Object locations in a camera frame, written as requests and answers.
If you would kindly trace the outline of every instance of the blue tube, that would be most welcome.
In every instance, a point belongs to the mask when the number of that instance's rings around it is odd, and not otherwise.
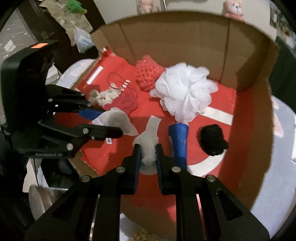
[[[182,123],[175,123],[168,127],[172,139],[175,164],[187,170],[187,137],[189,126]]]

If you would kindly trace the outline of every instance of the cardboard box wall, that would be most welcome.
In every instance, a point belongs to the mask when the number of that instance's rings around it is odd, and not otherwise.
[[[272,152],[273,113],[267,78],[278,54],[274,42],[253,26],[201,12],[166,12],[122,19],[102,26],[91,36],[99,51],[109,45],[132,65],[149,54],[165,67],[179,62],[205,66],[210,70],[210,79],[238,92],[230,148],[221,172],[223,168],[232,168],[242,175],[235,181],[223,175],[219,179],[251,208]],[[122,211],[152,233],[175,239],[175,223],[161,214],[134,207],[125,198]]]

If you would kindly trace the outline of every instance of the gray floor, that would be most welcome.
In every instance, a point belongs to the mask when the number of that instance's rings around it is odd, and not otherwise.
[[[18,10],[10,16],[0,32],[0,65],[17,51],[36,43],[34,37],[24,25],[24,20]],[[0,122],[5,122],[0,89]]]

